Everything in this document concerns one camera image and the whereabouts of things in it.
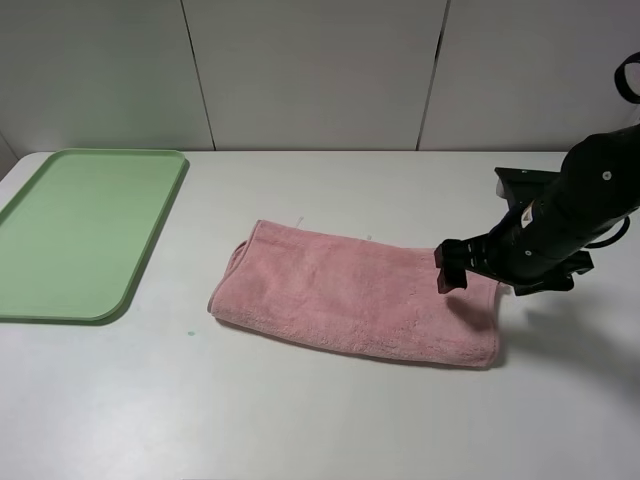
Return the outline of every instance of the panel seam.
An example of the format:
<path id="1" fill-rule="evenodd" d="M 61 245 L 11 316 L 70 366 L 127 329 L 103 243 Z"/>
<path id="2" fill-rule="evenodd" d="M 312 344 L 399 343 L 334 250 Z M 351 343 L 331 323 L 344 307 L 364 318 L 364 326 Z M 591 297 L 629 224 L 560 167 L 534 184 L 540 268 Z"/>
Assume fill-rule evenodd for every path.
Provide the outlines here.
<path id="1" fill-rule="evenodd" d="M 449 18 L 450 7 L 451 7 L 451 0 L 447 0 L 447 4 L 444 7 L 444 15 L 442 16 L 442 27 L 440 28 L 440 34 L 438 35 L 438 44 L 436 45 L 436 53 L 433 57 L 433 69 L 431 70 L 431 78 L 429 79 L 429 88 L 427 89 L 427 98 L 424 101 L 424 109 L 422 111 L 422 121 L 420 122 L 420 130 L 418 131 L 418 140 L 416 141 L 416 151 L 420 150 L 420 143 L 422 142 L 422 133 L 424 132 L 424 125 L 427 120 L 427 110 L 429 109 L 431 92 L 433 91 L 433 84 L 436 79 L 436 70 L 438 69 L 438 60 L 440 59 L 440 49 L 442 48 L 442 42 L 444 40 L 444 32 L 447 27 L 447 19 Z"/>
<path id="2" fill-rule="evenodd" d="M 187 28 L 187 36 L 189 37 L 189 46 L 191 47 L 191 56 L 193 58 L 193 66 L 196 71 L 196 78 L 198 79 L 198 87 L 200 88 L 200 98 L 202 99 L 202 105 L 204 106 L 204 115 L 207 119 L 207 127 L 209 128 L 209 136 L 211 137 L 211 145 L 214 150 L 216 148 L 216 142 L 213 139 L 213 130 L 211 129 L 211 119 L 209 118 L 209 109 L 207 108 L 207 101 L 204 97 L 204 89 L 202 88 L 202 80 L 200 78 L 200 70 L 198 69 L 198 62 L 196 60 L 196 52 L 193 48 L 193 39 L 191 38 L 191 30 L 189 29 L 189 20 L 187 20 L 187 12 L 184 8 L 184 0 L 180 0 L 180 7 L 182 8 L 182 16 L 184 17 L 184 25 Z"/>
<path id="3" fill-rule="evenodd" d="M 20 160 L 20 157 L 18 157 L 18 155 L 16 154 L 16 151 L 13 149 L 13 147 L 11 146 L 11 144 L 7 141 L 7 137 L 5 137 L 2 132 L 0 132 L 0 140 L 2 140 L 4 142 L 4 144 L 7 146 L 7 148 L 9 149 L 9 151 L 13 154 L 13 158 L 15 159 L 15 161 L 17 162 L 18 160 Z"/>

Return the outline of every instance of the towel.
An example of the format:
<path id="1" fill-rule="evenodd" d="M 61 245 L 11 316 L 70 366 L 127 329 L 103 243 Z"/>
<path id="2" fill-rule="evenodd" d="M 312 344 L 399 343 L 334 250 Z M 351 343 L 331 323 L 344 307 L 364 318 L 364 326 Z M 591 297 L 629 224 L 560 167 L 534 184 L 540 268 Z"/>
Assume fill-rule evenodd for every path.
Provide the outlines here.
<path id="1" fill-rule="evenodd" d="M 208 310 L 288 342 L 393 360 L 486 367 L 498 351 L 497 282 L 439 295 L 431 248 L 399 248 L 259 221 Z"/>

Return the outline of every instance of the folded towel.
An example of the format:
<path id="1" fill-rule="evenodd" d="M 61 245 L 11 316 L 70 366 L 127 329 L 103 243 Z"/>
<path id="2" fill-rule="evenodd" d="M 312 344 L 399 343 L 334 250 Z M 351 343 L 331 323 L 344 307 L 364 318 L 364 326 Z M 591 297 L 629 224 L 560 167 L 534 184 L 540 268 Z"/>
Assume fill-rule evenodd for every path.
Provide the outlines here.
<path id="1" fill-rule="evenodd" d="M 470 273 L 439 295 L 433 249 L 398 248 L 259 221 L 208 310 L 328 351 L 483 367 L 495 358 L 497 283 Z"/>

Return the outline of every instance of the black cable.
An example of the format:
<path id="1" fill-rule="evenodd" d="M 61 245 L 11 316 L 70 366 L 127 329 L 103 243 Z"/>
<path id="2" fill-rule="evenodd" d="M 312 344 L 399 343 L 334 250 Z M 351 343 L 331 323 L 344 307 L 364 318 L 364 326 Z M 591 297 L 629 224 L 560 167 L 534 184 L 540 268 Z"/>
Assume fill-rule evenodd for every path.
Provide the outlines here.
<path id="1" fill-rule="evenodd" d="M 640 103 L 640 95 L 633 91 L 633 89 L 629 86 L 629 82 L 627 82 L 627 72 L 625 67 L 631 63 L 640 63 L 640 52 L 634 53 L 629 58 L 627 58 L 622 65 L 616 68 L 615 73 L 613 74 L 613 80 L 615 81 L 616 88 L 618 89 L 618 93 L 622 98 L 624 98 L 629 103 Z"/>
<path id="2" fill-rule="evenodd" d="M 614 233 L 611 237 L 607 238 L 606 240 L 602 240 L 601 242 L 593 242 L 588 245 L 585 245 L 584 248 L 594 249 L 594 248 L 603 248 L 603 247 L 608 247 L 609 245 L 613 245 L 622 237 L 624 237 L 624 234 L 627 233 L 627 230 L 629 230 L 630 226 L 631 226 L 631 219 L 629 217 L 624 217 L 620 230 Z"/>

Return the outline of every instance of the tray rim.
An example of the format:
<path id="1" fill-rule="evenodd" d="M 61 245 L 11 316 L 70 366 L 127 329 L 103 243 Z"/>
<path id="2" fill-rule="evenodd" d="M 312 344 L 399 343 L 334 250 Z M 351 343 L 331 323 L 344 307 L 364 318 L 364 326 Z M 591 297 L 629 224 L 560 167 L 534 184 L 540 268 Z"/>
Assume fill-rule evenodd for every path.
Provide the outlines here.
<path id="1" fill-rule="evenodd" d="M 92 317 L 64 317 L 64 316 L 41 316 L 41 315 L 6 315 L 0 313 L 0 323 L 38 323 L 53 325 L 107 325 L 120 318 L 128 309 L 135 291 L 140 283 L 142 274 L 146 269 L 149 259 L 155 248 L 155 244 L 160 236 L 164 224 L 169 216 L 173 203 L 178 195 L 182 182 L 184 181 L 187 171 L 189 170 L 189 161 L 184 153 L 178 150 L 165 149 L 132 149 L 132 148 L 65 148 L 52 153 L 40 165 L 37 170 L 27 179 L 20 189 L 11 197 L 7 204 L 0 209 L 0 226 L 11 213 L 11 211 L 20 204 L 24 197 L 29 193 L 33 185 L 38 182 L 44 174 L 51 168 L 51 165 L 69 154 L 124 154 L 124 155 L 161 155 L 175 157 L 181 160 L 181 166 L 176 178 L 169 188 L 169 192 L 165 202 L 162 205 L 161 212 L 155 223 L 149 231 L 149 235 L 142 249 L 141 255 L 136 261 L 131 276 L 123 290 L 122 297 L 107 312 Z"/>

